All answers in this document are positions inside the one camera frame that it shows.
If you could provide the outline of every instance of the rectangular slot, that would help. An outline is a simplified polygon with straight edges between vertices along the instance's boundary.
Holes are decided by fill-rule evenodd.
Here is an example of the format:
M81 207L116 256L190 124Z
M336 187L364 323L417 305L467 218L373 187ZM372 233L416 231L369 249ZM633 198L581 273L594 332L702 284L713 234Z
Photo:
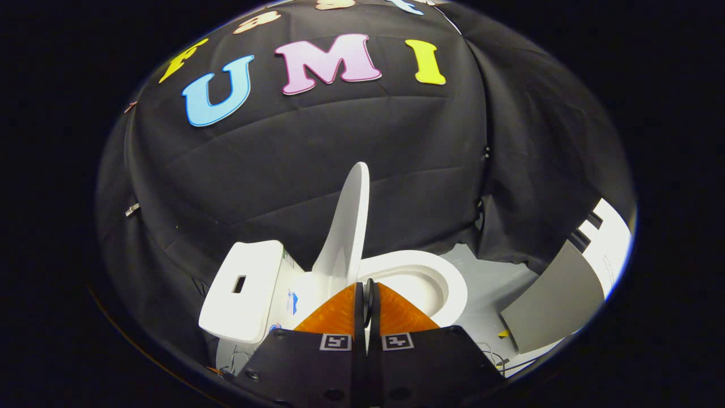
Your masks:
M587 238L587 236L584 235L581 231L579 231L579 229L576 229L574 232L572 232L571 235L569 235L568 240L569 242L574 244L576 249L578 249L581 253L583 253L587 249L589 243L591 242L591 240Z
M595 214L594 211L589 213L589 215L587 216L587 221L591 222L596 229L599 229L599 227L602 226L602 219L597 214Z
M241 292L241 287L244 286L244 280L246 278L247 277L239 277L236 280L236 286L234 287L234 293L240 293Z

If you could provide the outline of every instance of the yellow letter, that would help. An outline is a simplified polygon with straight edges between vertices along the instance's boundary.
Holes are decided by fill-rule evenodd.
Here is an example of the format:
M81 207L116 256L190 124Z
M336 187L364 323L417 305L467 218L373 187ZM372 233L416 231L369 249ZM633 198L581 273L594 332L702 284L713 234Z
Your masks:
M344 9L355 5L354 0L318 0L318 10Z
M250 28L257 27L258 25L267 24L269 22L272 22L274 20L277 20L279 17L282 17L277 12L266 12L263 15L258 15L252 19L249 19L245 21L244 23L239 25L239 28L234 30L234 34L243 33L244 31L249 30Z
M181 54L179 54L176 58L174 58L173 60L171 60L171 62L169 62L169 68L166 70L166 73L164 74L164 76L161 77L161 79L159 79L159 83L162 83L171 74L173 74L179 68L181 68L183 66L183 61L186 60L186 59L188 59L191 55L193 55L194 52L196 52L196 48L198 46L202 45L203 43L205 43L207 41L209 41L209 39L208 38L204 38L203 40L201 40L198 43L194 44L190 49L187 49L186 51L184 51Z
M418 72L415 79L422 83L433 83L443 85L446 78L438 71L438 62L434 51L436 46L420 40L405 40L405 43L415 52L415 59L418 61Z

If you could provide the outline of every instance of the pink letter m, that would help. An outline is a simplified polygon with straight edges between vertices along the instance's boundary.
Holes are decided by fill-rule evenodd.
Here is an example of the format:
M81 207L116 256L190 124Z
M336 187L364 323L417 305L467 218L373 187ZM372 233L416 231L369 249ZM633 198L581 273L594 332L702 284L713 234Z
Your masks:
M305 67L325 83L335 80L340 62L345 63L345 71L340 76L343 81L360 82L380 78L382 73L373 67L365 47L367 40L368 36L365 34L343 34L335 38L328 52L309 41L297 41L277 48L275 53L284 56L289 77L282 93L294 95L315 87L314 80L307 77Z

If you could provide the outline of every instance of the black fabric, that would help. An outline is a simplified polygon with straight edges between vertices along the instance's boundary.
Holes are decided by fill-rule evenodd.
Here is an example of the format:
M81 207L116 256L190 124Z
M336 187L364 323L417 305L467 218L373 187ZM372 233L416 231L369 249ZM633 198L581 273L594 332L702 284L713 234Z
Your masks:
M364 257L465 242L481 259L525 261L540 273L600 197L628 220L634 193L615 131L542 50L455 4L439 8L463 37L425 4L416 16L357 1L327 11L334 18L314 4L275 6L281 18L241 35L231 32L261 12L209 33L162 83L167 64L150 75L110 136L96 195L104 260L130 315L155 338L213 364L192 278L210 285L238 241L280 240L309 269L358 161L371 181ZM310 75L314 89L282 94L277 47L308 40L328 50L345 33L370 37L380 79L349 83L339 70L331 84ZM437 47L445 85L416 81L409 38ZM224 100L222 66L252 54L246 102L211 126L189 124L182 90L215 73L210 101Z
M484 78L491 160L477 256L542 273L603 197L635 217L631 172L600 103L554 57L455 3L439 6Z

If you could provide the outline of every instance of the blue letter u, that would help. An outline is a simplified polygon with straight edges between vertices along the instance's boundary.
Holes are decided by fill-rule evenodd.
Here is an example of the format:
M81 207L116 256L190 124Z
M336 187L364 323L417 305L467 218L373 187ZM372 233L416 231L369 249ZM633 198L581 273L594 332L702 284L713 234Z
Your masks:
M208 73L190 83L181 92L186 97L188 122L194 126L209 126L239 109L249 96L249 62L253 59L254 55L247 55L224 65L222 71L229 72L231 78L231 94L219 104L209 103L208 84L214 77L213 73Z

